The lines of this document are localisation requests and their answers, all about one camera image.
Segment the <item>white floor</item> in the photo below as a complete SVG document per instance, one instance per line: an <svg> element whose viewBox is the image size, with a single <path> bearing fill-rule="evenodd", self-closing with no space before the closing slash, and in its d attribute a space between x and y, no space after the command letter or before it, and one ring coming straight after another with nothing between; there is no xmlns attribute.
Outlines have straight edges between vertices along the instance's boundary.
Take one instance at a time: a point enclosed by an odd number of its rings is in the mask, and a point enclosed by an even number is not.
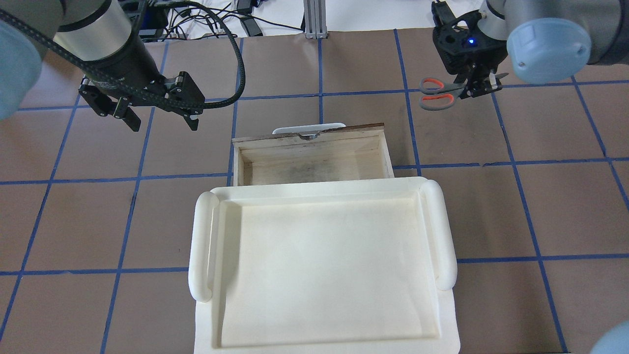
<svg viewBox="0 0 629 354"><path fill-rule="evenodd" d="M224 8L231 0L202 0L212 8ZM369 31L393 28L433 27L432 0L327 0L328 31ZM479 8L482 0L447 0L454 15L460 16ZM285 25L299 27L304 14L303 0L266 0L253 11L254 16ZM225 23L239 37L246 37L240 22L228 18ZM258 21L265 36L298 33ZM186 30L192 38L209 32L203 25L193 24Z"/></svg>

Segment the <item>tray handle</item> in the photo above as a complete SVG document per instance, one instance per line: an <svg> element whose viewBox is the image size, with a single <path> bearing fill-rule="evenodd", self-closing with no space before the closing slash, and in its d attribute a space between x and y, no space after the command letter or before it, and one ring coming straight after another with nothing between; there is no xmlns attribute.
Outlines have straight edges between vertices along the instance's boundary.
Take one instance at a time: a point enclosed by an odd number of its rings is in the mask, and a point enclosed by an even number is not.
<svg viewBox="0 0 629 354"><path fill-rule="evenodd" d="M443 192L437 182L428 180L420 187L420 195L426 198L428 223L434 245L435 283L437 289L447 291L457 281L457 257L454 254L452 232L445 210Z"/></svg>
<svg viewBox="0 0 629 354"><path fill-rule="evenodd" d="M216 250L211 243L217 235L218 204L218 197L207 191L199 196L194 209L188 286L192 297L200 302L212 299Z"/></svg>

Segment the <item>wooden drawer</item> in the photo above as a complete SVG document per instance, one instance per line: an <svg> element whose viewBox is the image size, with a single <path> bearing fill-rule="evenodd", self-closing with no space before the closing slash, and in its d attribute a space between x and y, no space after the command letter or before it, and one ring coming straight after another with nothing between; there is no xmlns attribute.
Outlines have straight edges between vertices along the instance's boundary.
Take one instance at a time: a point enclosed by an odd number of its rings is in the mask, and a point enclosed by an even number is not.
<svg viewBox="0 0 629 354"><path fill-rule="evenodd" d="M392 178L384 124L232 139L233 185Z"/></svg>

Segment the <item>white tray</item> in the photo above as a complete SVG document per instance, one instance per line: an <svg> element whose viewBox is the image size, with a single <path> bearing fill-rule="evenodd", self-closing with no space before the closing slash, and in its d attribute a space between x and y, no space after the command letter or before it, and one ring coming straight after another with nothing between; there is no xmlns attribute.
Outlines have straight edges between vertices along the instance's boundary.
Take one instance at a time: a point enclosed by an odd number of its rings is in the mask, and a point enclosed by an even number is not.
<svg viewBox="0 0 629 354"><path fill-rule="evenodd" d="M455 354L456 274L434 181L215 188L194 216L195 353Z"/></svg>

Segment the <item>metal post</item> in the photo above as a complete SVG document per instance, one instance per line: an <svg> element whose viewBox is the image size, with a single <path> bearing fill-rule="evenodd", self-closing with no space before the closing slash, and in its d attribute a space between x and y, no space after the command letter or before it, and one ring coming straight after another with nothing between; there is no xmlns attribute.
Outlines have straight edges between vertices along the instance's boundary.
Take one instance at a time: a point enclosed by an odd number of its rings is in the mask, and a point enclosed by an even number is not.
<svg viewBox="0 0 629 354"><path fill-rule="evenodd" d="M328 38L325 25L325 0L304 0L306 38Z"/></svg>

